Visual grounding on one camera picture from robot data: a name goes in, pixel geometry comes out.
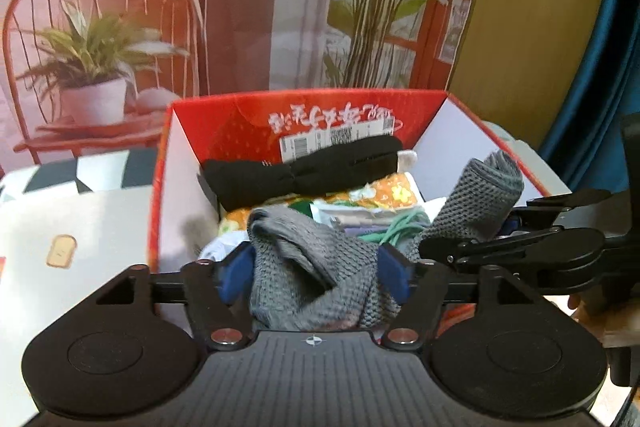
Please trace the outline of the person's right hand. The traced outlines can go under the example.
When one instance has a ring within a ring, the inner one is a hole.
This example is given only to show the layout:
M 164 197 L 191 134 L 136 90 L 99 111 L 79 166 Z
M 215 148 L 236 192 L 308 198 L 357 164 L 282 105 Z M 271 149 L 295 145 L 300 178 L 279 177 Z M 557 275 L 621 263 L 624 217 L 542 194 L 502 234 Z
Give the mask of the person's right hand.
M 582 302 L 582 296 L 579 294 L 570 295 L 567 300 L 567 306 L 570 310 L 576 310 Z

